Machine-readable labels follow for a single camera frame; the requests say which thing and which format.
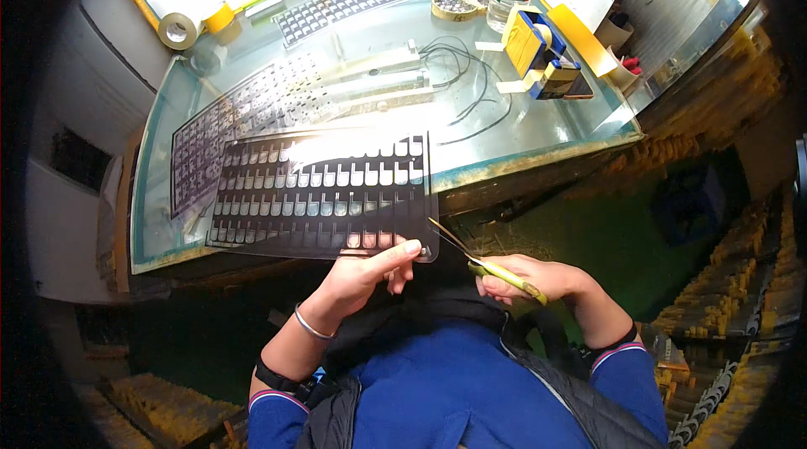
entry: yellow scissor handle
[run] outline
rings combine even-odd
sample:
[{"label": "yellow scissor handle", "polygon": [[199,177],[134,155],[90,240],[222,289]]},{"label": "yellow scissor handle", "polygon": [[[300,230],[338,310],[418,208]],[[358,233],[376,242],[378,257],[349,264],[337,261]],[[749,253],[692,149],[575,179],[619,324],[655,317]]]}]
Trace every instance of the yellow scissor handle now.
[{"label": "yellow scissor handle", "polygon": [[521,291],[530,293],[530,296],[539,301],[541,305],[546,305],[547,303],[546,295],[541,293],[538,288],[535,288],[532,284],[493,262],[483,262],[482,260],[477,260],[475,262],[471,260],[468,262],[468,269],[479,277],[484,277],[485,275],[494,275],[507,284],[511,284]]}]

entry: silver bracelet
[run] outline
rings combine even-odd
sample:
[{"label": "silver bracelet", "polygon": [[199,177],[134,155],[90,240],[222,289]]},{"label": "silver bracelet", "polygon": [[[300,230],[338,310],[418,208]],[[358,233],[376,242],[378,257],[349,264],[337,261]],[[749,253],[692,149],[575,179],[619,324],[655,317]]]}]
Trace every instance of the silver bracelet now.
[{"label": "silver bracelet", "polygon": [[305,322],[302,316],[300,316],[299,308],[302,302],[297,302],[295,305],[295,316],[297,316],[297,321],[300,322],[300,325],[303,326],[304,329],[308,330],[308,333],[313,335],[314,337],[321,338],[322,340],[331,340],[337,333],[333,332],[333,335],[325,335],[324,333],[319,333],[318,331],[311,328],[311,325]]}]

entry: scissor blade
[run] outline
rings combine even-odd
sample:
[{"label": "scissor blade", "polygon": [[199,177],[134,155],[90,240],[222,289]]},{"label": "scissor blade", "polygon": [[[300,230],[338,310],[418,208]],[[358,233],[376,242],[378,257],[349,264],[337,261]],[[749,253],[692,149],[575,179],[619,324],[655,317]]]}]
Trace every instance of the scissor blade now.
[{"label": "scissor blade", "polygon": [[465,246],[465,244],[463,244],[461,240],[457,239],[457,238],[454,236],[454,234],[453,234],[453,233],[449,232],[449,231],[446,229],[446,227],[445,227],[445,226],[443,226],[442,224],[439,224],[439,223],[438,223],[437,221],[435,221],[435,220],[434,220],[432,217],[429,217],[429,221],[430,221],[430,222],[432,222],[432,224],[433,224],[433,225],[435,225],[436,227],[438,227],[438,228],[440,229],[440,232],[442,232],[442,234],[441,234],[441,235],[443,236],[443,238],[444,238],[444,239],[445,239],[447,242],[450,242],[451,244],[453,244],[453,245],[454,245],[454,247],[456,247],[457,249],[459,249],[459,251],[462,251],[462,252],[463,252],[463,253],[464,253],[464,254],[465,254],[465,255],[466,255],[468,258],[473,258],[473,257],[474,257],[474,255],[473,255],[473,254],[470,252],[470,250],[469,250],[469,249],[468,249],[468,248]]}]

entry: wrist strap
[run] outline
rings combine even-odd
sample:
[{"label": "wrist strap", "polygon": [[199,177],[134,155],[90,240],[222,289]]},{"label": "wrist strap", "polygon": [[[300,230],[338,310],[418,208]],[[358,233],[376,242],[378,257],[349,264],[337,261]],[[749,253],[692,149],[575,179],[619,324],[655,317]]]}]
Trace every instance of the wrist strap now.
[{"label": "wrist strap", "polygon": [[296,399],[302,402],[308,400],[311,390],[314,385],[316,385],[316,380],[313,378],[298,383],[277,372],[272,372],[269,370],[269,367],[266,366],[266,363],[263,363],[263,359],[260,355],[258,355],[255,362],[255,377],[272,389],[291,393]]},{"label": "wrist strap", "polygon": [[331,340],[337,333],[333,332],[333,335],[326,335],[324,333],[319,333],[318,331],[311,328],[311,325],[306,323],[303,317],[300,316],[299,308],[301,303],[302,302],[297,302],[297,305],[295,305],[295,316],[297,316],[297,321],[299,322],[299,324],[302,325],[303,328],[306,329],[308,333],[310,333],[314,337],[321,338],[322,340]]},{"label": "wrist strap", "polygon": [[585,350],[582,350],[581,355],[583,356],[583,361],[586,363],[588,368],[591,368],[602,353],[617,349],[622,344],[633,342],[636,340],[637,335],[638,332],[636,331],[636,324],[632,323],[628,333],[626,333],[624,337],[617,340],[615,343],[612,343],[610,346],[600,347],[599,349],[585,348]]}]

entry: blue sweater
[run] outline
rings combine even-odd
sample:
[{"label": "blue sweater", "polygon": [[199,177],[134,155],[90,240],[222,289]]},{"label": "blue sweater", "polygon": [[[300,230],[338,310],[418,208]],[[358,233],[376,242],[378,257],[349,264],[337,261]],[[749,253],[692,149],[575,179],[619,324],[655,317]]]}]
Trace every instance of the blue sweater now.
[{"label": "blue sweater", "polygon": [[[641,344],[603,354],[592,370],[594,388],[667,443],[653,360]],[[411,337],[351,373],[363,387],[354,447],[591,447],[543,383],[504,353],[497,335],[472,322]],[[307,416],[288,394],[253,395],[250,449],[293,447]]]}]

